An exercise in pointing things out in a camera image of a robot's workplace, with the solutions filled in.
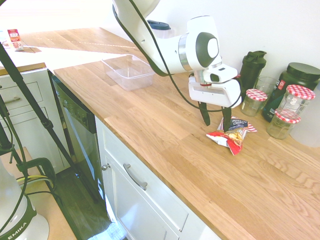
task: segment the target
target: black dishwasher front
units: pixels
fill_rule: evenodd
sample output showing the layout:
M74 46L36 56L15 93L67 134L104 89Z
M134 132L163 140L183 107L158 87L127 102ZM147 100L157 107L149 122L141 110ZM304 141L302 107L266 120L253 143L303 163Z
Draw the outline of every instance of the black dishwasher front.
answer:
M74 152L72 156L70 151L71 158L87 179L93 197L105 201L95 115L56 76L52 82L69 135L68 147Z

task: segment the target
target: white cabinet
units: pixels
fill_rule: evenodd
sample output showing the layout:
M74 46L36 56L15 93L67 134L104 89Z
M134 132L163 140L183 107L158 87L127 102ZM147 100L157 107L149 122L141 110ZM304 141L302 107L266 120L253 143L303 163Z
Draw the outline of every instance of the white cabinet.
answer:
M98 118L96 127L108 212L113 211L128 238L220 239Z
M62 144L67 147L67 141L60 121L47 69L41 68L22 72L21 74L27 87L41 107L41 110L47 118L52 121L55 133ZM6 102L6 107L9 110L13 126L17 131L22 145L27 147L30 155L34 159L49 159L56 173L67 168L69 164L60 153L48 131L41 124L39 118L29 105L17 84L9 75L3 75L0 76L0 85L2 86L0 95L4 102ZM5 122L2 118L0 118L0 121L8 138L10 138L9 130ZM17 149L18 144L16 139L14 139L13 143Z
M113 189L114 213L128 231L130 238L134 240L178 240L178 236L128 179L127 173L123 172L116 162L112 160L109 162L110 169L104 171L103 175L112 174L112 184L105 188Z

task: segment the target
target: green shaker bottle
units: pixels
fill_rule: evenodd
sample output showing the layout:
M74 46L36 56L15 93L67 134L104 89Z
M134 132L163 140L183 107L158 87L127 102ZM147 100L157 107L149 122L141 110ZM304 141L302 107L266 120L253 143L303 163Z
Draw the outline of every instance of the green shaker bottle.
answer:
M261 70L266 66L265 51L250 51L242 60L240 80L242 82L241 97L244 101L246 91L252 89L258 79Z

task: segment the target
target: metal cabinet pull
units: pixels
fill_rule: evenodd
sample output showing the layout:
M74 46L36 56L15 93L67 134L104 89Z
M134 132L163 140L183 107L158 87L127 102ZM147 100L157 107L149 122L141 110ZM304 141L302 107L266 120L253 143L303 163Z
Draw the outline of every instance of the metal cabinet pull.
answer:
M20 97L14 97L13 99L11 100L8 100L8 101L5 101L4 104L10 104L10 103L14 103L14 102L17 102L17 101L20 101L21 98Z
M130 164L123 164L124 170L126 171L126 173L129 175L129 177L142 189L142 190L147 190L147 185L148 183L146 182L140 182L138 180L136 180L132 174L129 172L129 168L131 167Z
M103 166L102 166L102 170L103 170L103 171L107 170L108 168L111 168L111 166L109 165L109 163L107 163L106 165L103 165Z

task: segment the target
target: black lid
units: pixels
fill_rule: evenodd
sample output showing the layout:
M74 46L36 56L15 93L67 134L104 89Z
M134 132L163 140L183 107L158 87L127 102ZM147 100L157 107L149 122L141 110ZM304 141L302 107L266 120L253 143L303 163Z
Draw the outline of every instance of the black lid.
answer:
M263 69L267 61L264 59L265 51L250 51L244 56L242 63L253 69Z
M148 20L148 23L150 24L150 27L152 29L156 29L156 30L170 30L171 29L169 24L165 23L165 22Z
M316 81L320 79L320 69L304 63L291 62L286 70L301 80Z

